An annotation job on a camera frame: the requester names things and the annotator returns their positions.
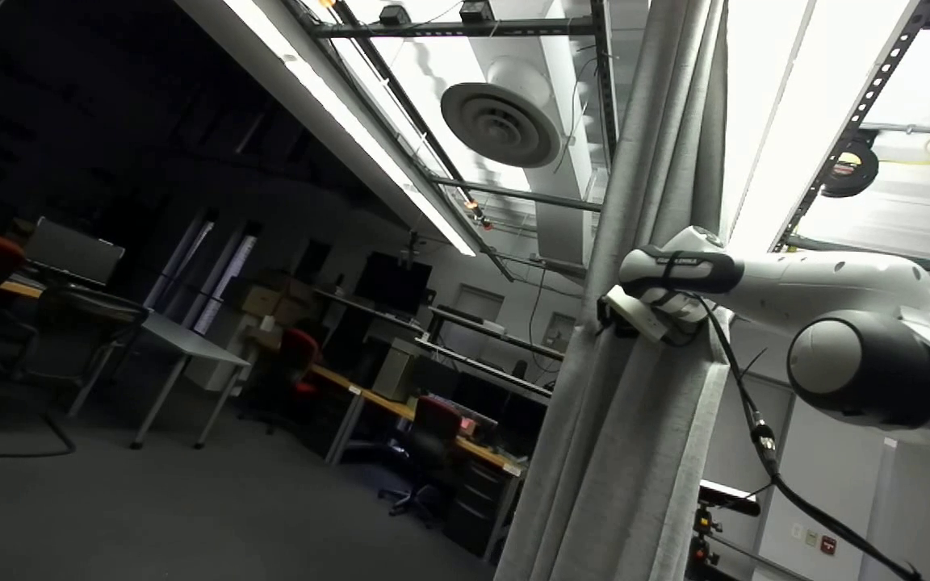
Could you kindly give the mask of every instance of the fluorescent light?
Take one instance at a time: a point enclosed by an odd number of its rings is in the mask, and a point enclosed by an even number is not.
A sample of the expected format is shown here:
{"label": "fluorescent light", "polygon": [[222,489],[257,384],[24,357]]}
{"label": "fluorescent light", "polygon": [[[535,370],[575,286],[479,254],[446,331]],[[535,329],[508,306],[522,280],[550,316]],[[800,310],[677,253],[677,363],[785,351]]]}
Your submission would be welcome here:
{"label": "fluorescent light", "polygon": [[369,131],[343,97],[302,61],[292,37],[269,18],[255,0],[226,0],[226,7],[285,61],[285,66],[314,93],[321,107],[370,155],[370,160],[402,190],[402,198],[461,253],[475,254],[454,226],[413,184],[397,157]]}

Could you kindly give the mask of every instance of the floor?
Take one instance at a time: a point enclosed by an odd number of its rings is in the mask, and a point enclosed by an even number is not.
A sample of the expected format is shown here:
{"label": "floor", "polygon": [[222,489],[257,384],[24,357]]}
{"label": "floor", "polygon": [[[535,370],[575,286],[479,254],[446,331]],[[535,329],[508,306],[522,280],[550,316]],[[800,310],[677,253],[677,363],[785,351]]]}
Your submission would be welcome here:
{"label": "floor", "polygon": [[[209,444],[191,448],[205,404],[193,391],[176,391],[147,444],[131,453],[134,414],[117,400],[145,400],[138,388],[162,375],[145,363],[82,419],[61,419],[78,453],[0,457],[0,581],[495,577],[446,535],[388,515],[355,469],[322,463],[255,419],[226,414]],[[14,395],[0,404],[0,453],[59,448],[36,417],[45,396],[15,384],[0,395]]]}

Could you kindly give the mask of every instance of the white curtain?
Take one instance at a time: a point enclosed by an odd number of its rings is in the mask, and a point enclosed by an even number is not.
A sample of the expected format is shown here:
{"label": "white curtain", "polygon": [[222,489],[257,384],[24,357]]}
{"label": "white curtain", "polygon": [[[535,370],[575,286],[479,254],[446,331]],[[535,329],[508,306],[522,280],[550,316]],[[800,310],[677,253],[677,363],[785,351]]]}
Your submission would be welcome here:
{"label": "white curtain", "polygon": [[691,222],[721,226],[722,0],[652,4],[637,58],[585,325],[573,336],[496,581],[683,575],[725,363],[707,331],[689,346],[599,331],[593,300],[632,244],[660,244]]}

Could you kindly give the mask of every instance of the ceiling vent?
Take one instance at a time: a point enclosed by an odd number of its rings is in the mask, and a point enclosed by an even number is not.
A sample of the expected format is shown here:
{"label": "ceiling vent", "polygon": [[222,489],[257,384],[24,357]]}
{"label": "ceiling vent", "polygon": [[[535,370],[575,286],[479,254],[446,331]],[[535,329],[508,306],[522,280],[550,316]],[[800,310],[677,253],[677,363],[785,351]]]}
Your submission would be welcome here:
{"label": "ceiling vent", "polygon": [[446,126],[479,155],[538,166],[559,155],[552,119],[525,97],[496,85],[454,85],[442,93]]}

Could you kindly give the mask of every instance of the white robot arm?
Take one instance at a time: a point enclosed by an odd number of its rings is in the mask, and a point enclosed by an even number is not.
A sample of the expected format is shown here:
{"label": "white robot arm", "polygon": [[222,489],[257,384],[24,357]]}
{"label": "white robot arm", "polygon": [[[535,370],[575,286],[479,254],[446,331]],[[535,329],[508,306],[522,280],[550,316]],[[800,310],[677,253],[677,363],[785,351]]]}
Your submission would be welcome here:
{"label": "white robot arm", "polygon": [[732,259],[683,229],[656,253],[631,253],[599,314],[667,340],[707,316],[693,293],[790,336],[789,384],[811,407],[930,431],[930,274],[920,263],[857,253]]}

